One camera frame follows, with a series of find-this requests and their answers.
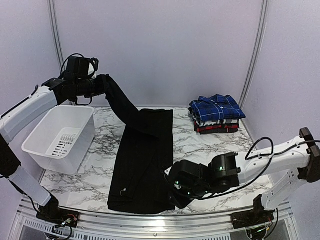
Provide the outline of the black long sleeve shirt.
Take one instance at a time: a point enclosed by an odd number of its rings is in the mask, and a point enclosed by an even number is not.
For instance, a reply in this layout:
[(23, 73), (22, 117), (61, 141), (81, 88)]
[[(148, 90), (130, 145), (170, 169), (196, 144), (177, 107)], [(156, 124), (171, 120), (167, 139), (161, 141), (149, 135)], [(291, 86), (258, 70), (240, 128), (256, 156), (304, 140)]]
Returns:
[(151, 215), (174, 210), (163, 176), (174, 162), (173, 110), (137, 109), (119, 85), (102, 75), (106, 100), (125, 124), (108, 194), (108, 209)]

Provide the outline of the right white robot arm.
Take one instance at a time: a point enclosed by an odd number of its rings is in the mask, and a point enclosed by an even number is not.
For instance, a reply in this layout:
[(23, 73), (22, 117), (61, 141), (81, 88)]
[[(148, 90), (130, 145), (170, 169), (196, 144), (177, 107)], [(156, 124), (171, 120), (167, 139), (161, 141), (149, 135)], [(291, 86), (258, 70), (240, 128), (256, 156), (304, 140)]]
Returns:
[(174, 205), (183, 209), (193, 200), (210, 200), (243, 190), (260, 177), (278, 172), (284, 176), (273, 188), (256, 198), (256, 205), (247, 219), (258, 224), (274, 211), (290, 194), (305, 184), (320, 180), (319, 140), (304, 127), (299, 135), (282, 144), (248, 152), (217, 155), (208, 165), (181, 160), (164, 171)]

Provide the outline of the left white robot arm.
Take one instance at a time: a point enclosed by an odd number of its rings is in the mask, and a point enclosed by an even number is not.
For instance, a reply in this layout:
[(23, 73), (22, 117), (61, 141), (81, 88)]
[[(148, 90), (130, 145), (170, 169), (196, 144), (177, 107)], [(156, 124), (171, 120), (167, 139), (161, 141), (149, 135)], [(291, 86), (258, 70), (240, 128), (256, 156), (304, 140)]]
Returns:
[(38, 214), (53, 223), (60, 222), (64, 216), (59, 201), (22, 166), (10, 143), (41, 117), (22, 144), (23, 151), (43, 169), (76, 174), (96, 135), (94, 109), (77, 103), (70, 106), (66, 102), (108, 93), (111, 78), (107, 74), (97, 75), (98, 68), (98, 59), (72, 55), (59, 77), (37, 86), (32, 94), (0, 117), (0, 173), (39, 204)]

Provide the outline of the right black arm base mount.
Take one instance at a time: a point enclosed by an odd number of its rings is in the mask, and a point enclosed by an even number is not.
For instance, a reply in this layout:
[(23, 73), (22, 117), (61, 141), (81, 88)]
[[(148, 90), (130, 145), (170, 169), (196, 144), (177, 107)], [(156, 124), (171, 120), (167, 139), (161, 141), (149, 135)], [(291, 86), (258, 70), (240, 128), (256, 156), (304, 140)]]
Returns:
[(231, 214), (231, 222), (234, 229), (249, 228), (274, 220), (274, 212), (266, 210), (246, 210)]

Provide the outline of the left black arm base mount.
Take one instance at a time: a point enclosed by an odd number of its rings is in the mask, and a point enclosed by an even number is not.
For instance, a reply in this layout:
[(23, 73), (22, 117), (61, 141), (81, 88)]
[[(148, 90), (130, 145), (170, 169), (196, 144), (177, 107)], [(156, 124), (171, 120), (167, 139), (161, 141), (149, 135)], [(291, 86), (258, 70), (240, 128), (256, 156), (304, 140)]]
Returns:
[(76, 228), (80, 217), (78, 211), (63, 208), (58, 208), (57, 213), (54, 213), (53, 215), (54, 216), (50, 216), (48, 213), (44, 213), (44, 211), (39, 211), (39, 213), (36, 214), (36, 218), (59, 226), (62, 223), (65, 223), (62, 225), (63, 227), (68, 226)]

